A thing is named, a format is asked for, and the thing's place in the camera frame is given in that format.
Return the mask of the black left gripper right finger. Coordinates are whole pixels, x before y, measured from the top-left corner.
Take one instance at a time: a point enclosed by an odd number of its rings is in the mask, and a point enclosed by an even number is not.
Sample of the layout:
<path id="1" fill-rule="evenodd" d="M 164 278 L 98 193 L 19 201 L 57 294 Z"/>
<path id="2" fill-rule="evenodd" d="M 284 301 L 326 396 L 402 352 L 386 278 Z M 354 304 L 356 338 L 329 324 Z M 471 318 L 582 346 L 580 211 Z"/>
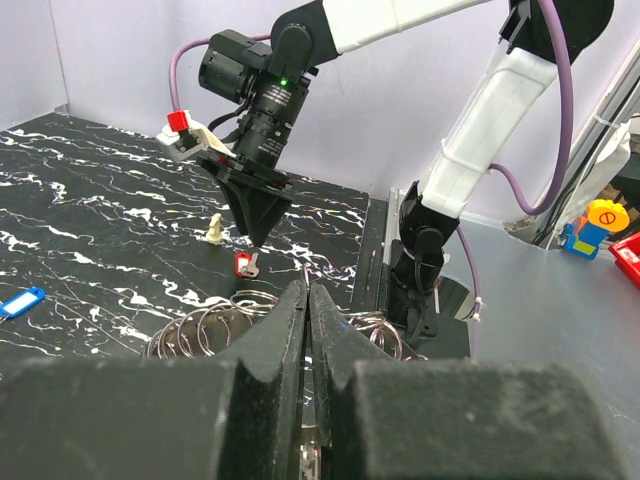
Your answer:
<path id="1" fill-rule="evenodd" d="M 557 364 L 399 361 L 310 287 L 316 422 L 334 479 L 621 479 L 580 379 Z"/>

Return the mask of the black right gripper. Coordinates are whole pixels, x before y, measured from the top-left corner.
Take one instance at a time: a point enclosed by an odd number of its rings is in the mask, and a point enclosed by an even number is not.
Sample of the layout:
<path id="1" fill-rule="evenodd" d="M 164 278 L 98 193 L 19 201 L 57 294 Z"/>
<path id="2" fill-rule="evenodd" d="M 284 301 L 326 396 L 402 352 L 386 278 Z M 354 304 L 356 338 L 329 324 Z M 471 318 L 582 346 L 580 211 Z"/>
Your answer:
<path id="1" fill-rule="evenodd" d="M 276 170 L 306 101 L 315 39 L 283 29 L 273 47 L 233 30 L 213 35 L 199 83 L 238 108 L 197 128 L 202 166 L 223 191 L 236 227 L 262 246 L 293 202 L 289 177 Z"/>

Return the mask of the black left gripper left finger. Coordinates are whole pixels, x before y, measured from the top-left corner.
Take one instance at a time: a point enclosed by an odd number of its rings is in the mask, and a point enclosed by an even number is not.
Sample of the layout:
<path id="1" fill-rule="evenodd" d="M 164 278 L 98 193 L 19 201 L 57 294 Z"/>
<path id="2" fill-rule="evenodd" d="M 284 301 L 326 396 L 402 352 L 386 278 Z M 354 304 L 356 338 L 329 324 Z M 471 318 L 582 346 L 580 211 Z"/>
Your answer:
<path id="1" fill-rule="evenodd" d="M 45 360 L 1 383 L 5 479 L 295 479 L 307 289 L 208 358 Z"/>

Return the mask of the red key tag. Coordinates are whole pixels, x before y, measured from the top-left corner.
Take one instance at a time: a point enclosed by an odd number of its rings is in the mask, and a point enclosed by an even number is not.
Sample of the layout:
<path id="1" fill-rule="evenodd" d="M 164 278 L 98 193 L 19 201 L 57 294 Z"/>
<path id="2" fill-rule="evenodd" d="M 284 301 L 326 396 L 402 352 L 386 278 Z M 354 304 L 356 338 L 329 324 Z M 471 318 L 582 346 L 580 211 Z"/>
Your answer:
<path id="1" fill-rule="evenodd" d="M 241 278 L 256 278 L 260 269 L 257 266 L 257 260 L 259 253 L 238 252 L 235 255 L 234 271 L 238 277 Z"/>

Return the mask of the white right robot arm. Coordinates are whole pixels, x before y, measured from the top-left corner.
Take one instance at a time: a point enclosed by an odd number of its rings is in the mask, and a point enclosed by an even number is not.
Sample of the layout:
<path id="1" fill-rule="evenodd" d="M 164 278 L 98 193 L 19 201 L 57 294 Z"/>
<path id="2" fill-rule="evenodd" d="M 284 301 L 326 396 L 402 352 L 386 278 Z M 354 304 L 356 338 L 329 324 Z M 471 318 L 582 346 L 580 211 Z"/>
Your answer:
<path id="1" fill-rule="evenodd" d="M 276 164 L 321 64 L 385 37 L 464 10 L 464 1 L 312 1 L 282 14 L 263 43 L 233 30 L 213 35 L 200 85 L 236 104 L 230 151 L 200 163 L 220 186 L 239 232 L 261 246 L 291 204 Z M 412 338 L 435 337 L 430 304 L 443 248 L 495 157 L 530 107 L 560 86 L 561 133 L 542 209 L 555 200 L 574 121 L 571 66 L 607 28 L 610 1 L 513 1 L 484 77 L 399 212 L 399 256 L 389 271 L 387 316 Z"/>

